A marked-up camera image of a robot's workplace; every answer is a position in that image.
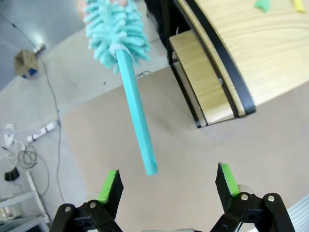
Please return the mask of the person bare hand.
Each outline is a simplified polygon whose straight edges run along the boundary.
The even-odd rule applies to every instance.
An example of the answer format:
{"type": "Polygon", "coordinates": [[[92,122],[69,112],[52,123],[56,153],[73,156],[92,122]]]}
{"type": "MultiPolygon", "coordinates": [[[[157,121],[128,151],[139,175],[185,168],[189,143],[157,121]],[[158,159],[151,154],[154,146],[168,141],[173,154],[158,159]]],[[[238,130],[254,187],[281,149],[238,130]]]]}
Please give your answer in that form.
{"type": "MultiPolygon", "coordinates": [[[[111,3],[116,2],[118,5],[126,5],[127,0],[111,0],[111,3]]],[[[80,16],[80,18],[83,20],[83,18],[86,16],[86,13],[84,11],[84,8],[87,6],[86,0],[76,0],[76,7],[77,7],[77,12],[80,16]]]]}

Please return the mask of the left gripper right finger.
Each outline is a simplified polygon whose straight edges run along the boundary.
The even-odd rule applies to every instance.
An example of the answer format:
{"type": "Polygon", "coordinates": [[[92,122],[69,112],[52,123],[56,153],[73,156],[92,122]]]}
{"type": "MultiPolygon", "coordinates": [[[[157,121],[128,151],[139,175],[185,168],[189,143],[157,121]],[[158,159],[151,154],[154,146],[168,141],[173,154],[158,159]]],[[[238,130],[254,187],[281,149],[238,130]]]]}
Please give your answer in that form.
{"type": "Polygon", "coordinates": [[[215,184],[224,214],[212,232],[237,232],[243,223],[253,224],[259,232],[295,231],[281,196],[268,193],[259,198],[241,191],[228,164],[218,163],[215,184]]]}

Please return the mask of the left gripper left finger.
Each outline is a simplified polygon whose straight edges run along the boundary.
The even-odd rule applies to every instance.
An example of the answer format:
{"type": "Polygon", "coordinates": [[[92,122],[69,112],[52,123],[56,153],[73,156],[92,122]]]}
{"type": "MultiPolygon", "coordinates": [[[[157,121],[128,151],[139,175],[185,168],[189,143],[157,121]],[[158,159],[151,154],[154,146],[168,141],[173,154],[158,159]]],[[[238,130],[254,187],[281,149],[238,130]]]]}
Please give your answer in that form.
{"type": "Polygon", "coordinates": [[[120,232],[115,222],[124,186],[118,170],[111,170],[97,199],[76,207],[62,204],[51,225],[53,232],[120,232]]]}

